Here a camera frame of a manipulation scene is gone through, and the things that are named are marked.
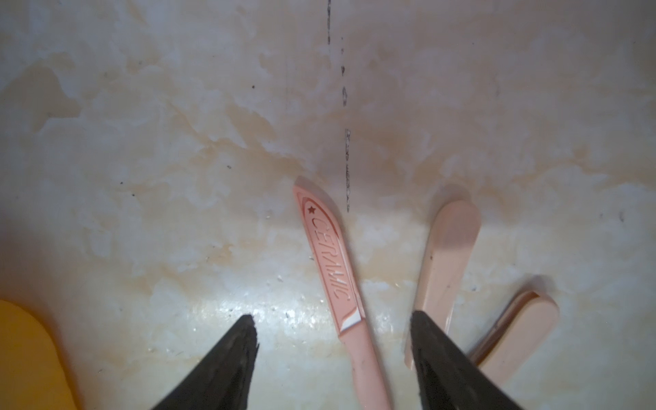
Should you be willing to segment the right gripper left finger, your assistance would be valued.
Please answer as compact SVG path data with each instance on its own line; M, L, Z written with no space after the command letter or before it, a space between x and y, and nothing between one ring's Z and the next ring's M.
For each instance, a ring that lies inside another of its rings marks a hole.
M259 350L256 325L241 316L156 409L246 409Z

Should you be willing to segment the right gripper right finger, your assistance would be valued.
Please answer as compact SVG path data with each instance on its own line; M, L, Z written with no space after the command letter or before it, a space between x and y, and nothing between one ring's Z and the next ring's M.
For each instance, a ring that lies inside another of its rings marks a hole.
M411 316L413 360L423 409L519 410L423 311Z

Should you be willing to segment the yellow plastic storage box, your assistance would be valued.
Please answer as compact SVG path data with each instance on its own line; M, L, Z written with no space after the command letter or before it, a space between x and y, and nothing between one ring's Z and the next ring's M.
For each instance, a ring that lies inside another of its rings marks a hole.
M7 301L1 302L1 408L77 408L51 335Z

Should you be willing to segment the beige folding knife small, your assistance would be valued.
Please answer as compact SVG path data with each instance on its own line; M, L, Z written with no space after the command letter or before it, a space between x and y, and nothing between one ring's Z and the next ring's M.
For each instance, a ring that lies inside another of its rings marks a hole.
M433 220L421 264L414 311L448 332L454 303L481 229L478 208L466 200L445 204Z

